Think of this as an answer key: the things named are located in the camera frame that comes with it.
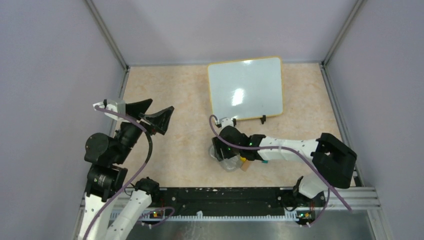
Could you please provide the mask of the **grey round eraser sponge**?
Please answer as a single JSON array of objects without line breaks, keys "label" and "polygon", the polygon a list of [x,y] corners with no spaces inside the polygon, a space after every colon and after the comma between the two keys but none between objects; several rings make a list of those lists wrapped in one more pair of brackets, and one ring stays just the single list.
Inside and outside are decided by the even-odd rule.
[{"label": "grey round eraser sponge", "polygon": [[209,147],[208,152],[209,155],[227,172],[234,172],[240,169],[243,165],[243,161],[241,160],[241,157],[239,155],[228,159],[219,158],[213,145]]}]

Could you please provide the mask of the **yellow framed whiteboard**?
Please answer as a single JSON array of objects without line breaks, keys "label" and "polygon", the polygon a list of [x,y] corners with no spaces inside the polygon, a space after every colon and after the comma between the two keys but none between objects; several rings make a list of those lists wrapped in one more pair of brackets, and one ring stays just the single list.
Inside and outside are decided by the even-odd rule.
[{"label": "yellow framed whiteboard", "polygon": [[239,120],[284,112],[283,62],[266,56],[214,62],[207,66],[212,114]]}]

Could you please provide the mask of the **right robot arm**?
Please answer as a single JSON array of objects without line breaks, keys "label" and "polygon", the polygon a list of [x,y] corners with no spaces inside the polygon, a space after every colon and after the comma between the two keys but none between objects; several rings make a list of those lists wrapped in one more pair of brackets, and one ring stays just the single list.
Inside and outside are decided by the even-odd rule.
[{"label": "right robot arm", "polygon": [[209,154],[235,168],[246,161],[291,161],[306,164],[312,172],[301,176],[293,188],[293,200],[307,206],[324,190],[351,186],[357,154],[331,133],[309,140],[280,139],[264,134],[246,135],[234,126],[224,127],[212,139]]}]

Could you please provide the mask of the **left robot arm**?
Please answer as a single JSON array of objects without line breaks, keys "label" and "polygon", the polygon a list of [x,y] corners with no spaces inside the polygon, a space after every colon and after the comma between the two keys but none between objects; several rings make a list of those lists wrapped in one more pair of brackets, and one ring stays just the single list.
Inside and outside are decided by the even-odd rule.
[{"label": "left robot arm", "polygon": [[149,177],[127,179],[123,163],[140,136],[148,144],[147,158],[153,153],[155,134],[168,130],[174,107],[169,106],[149,114],[152,99],[126,103],[104,99],[93,105],[96,111],[119,121],[115,135],[98,132],[85,143],[84,160],[90,163],[84,190],[84,212],[79,240],[125,240],[137,223],[153,215],[169,218],[174,208],[165,206],[158,182]]}]

